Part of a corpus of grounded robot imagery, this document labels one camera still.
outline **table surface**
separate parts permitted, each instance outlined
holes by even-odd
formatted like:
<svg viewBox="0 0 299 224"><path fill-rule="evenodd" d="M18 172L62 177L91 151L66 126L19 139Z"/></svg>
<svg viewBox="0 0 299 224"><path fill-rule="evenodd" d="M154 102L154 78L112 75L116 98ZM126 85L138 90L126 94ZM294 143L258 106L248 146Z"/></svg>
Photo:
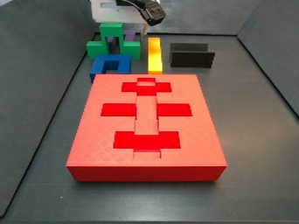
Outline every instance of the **table surface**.
<svg viewBox="0 0 299 224"><path fill-rule="evenodd" d="M228 168L216 182L76 183L66 168L90 94L86 58L4 223L28 221L299 221L299 125L235 37L163 35L166 74L198 74ZM208 43L212 68L171 68L171 43ZM147 73L143 59L132 74Z"/></svg>

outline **metal arm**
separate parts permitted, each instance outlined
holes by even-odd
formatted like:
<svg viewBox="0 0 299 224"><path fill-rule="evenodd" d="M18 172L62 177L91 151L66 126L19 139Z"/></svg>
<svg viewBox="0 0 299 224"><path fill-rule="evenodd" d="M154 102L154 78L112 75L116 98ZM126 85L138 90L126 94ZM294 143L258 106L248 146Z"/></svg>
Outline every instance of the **metal arm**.
<svg viewBox="0 0 299 224"><path fill-rule="evenodd" d="M135 6L144 21L151 25L159 25L166 17L162 5L152 0L116 0L119 6Z"/></svg>

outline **red block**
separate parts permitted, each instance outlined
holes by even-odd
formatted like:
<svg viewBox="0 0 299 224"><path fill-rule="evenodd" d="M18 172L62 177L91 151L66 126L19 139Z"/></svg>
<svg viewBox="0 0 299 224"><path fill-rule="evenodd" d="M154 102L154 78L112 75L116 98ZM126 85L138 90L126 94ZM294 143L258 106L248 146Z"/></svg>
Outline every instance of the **red block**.
<svg viewBox="0 0 299 224"><path fill-rule="evenodd" d="M227 167L196 75L98 75L70 152L78 181L212 181Z"/></svg>

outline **plastic block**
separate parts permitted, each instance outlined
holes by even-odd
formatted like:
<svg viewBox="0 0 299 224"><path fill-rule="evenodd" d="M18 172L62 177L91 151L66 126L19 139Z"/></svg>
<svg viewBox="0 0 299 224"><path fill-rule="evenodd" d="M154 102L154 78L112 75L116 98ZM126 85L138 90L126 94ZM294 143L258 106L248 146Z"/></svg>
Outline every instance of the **plastic block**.
<svg viewBox="0 0 299 224"><path fill-rule="evenodd" d="M148 38L148 73L162 74L163 71L162 41L159 38Z"/></svg>
<svg viewBox="0 0 299 224"><path fill-rule="evenodd" d="M88 58L94 60L100 54L108 54L108 43L103 41L90 41L87 50Z"/></svg>
<svg viewBox="0 0 299 224"><path fill-rule="evenodd" d="M110 37L119 38L119 45L124 44L124 25L120 23L103 23L99 26L102 41Z"/></svg>
<svg viewBox="0 0 299 224"><path fill-rule="evenodd" d="M171 43L171 67L211 68L214 57L208 44Z"/></svg>
<svg viewBox="0 0 299 224"><path fill-rule="evenodd" d="M120 46L120 52L130 54L132 60L140 60L142 58L142 45L139 41L126 41L123 47Z"/></svg>
<svg viewBox="0 0 299 224"><path fill-rule="evenodd" d="M98 75L67 162L78 181L214 181L227 167L196 75Z"/></svg>
<svg viewBox="0 0 299 224"><path fill-rule="evenodd" d="M136 31L134 30L126 30L126 41L135 41L136 40Z"/></svg>
<svg viewBox="0 0 299 224"><path fill-rule="evenodd" d="M91 82L94 82L96 74L106 74L107 70L118 70L119 74L130 74L131 56L127 54L99 55L90 71Z"/></svg>
<svg viewBox="0 0 299 224"><path fill-rule="evenodd" d="M126 36L126 41L135 41L135 39L136 39L136 31L126 30L124 31L124 36ZM112 53L115 51L115 48L116 48L118 39L114 38L114 37L108 37L107 38L107 43L108 43L108 50Z"/></svg>

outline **black block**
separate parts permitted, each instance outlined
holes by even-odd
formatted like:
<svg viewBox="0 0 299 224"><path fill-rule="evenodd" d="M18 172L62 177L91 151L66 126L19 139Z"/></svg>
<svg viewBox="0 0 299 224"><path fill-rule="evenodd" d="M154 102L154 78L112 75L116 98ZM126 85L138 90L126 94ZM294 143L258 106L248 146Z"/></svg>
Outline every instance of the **black block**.
<svg viewBox="0 0 299 224"><path fill-rule="evenodd" d="M171 67L211 68L214 57L208 44L171 43Z"/></svg>

